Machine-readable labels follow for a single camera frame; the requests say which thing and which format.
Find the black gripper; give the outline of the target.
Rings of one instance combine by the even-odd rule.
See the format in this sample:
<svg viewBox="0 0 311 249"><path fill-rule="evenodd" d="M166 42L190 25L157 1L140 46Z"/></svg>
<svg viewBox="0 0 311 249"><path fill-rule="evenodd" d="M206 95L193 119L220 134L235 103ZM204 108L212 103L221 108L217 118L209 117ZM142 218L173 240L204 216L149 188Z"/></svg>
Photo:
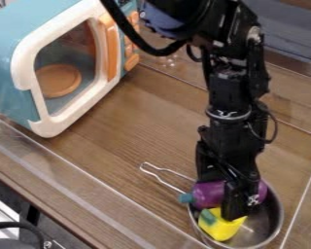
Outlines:
<svg viewBox="0 0 311 249"><path fill-rule="evenodd" d="M252 113L236 123L209 121L198 127L200 140L196 145L196 171L198 182L235 181L247 185L252 194L257 191L260 174L255 158L264 149L267 115ZM221 218L233 221L247 215L243 187L224 184Z"/></svg>

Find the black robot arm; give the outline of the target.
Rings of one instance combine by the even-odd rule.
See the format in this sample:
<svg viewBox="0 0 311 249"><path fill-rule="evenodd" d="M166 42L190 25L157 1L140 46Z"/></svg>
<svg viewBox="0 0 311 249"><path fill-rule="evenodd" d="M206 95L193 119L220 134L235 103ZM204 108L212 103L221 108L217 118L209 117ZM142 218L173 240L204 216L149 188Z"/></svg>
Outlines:
<svg viewBox="0 0 311 249"><path fill-rule="evenodd" d="M142 0L149 29L200 49L209 124L198 127L197 181L223 181L221 217L247 215L257 199L255 159L267 143L263 34L243 0Z"/></svg>

